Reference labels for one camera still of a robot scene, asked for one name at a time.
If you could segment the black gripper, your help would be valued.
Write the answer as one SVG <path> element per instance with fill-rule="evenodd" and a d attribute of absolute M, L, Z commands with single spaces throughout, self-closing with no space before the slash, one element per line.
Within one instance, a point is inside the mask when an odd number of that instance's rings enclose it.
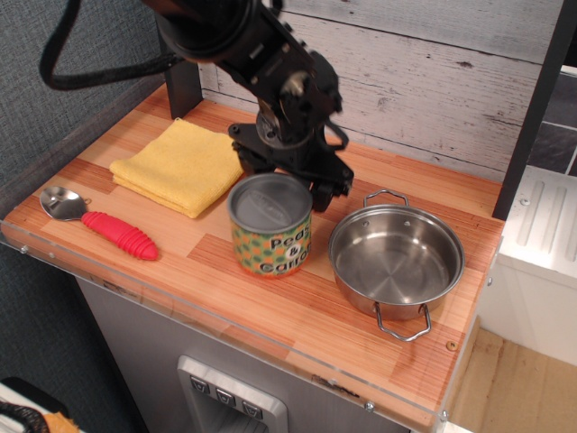
<path fill-rule="evenodd" d="M 353 170 L 337 155 L 347 147 L 349 139 L 330 121 L 315 127 L 294 145 L 282 142 L 262 120 L 232 124 L 228 134 L 247 175 L 280 169 L 308 180 L 316 212 L 326 212 L 334 196 L 346 195 L 352 188 Z"/>

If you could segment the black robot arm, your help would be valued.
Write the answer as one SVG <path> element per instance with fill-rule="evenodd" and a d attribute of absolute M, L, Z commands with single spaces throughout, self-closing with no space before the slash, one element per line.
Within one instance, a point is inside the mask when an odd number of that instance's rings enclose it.
<path fill-rule="evenodd" d="M 257 99 L 253 124 L 228 133 L 244 171 L 284 170 L 306 182 L 324 212 L 349 193 L 353 171 L 338 157 L 348 138 L 331 117 L 342 110 L 328 60 L 278 19 L 280 1 L 149 1 L 162 39 L 181 58 L 213 63 Z"/>

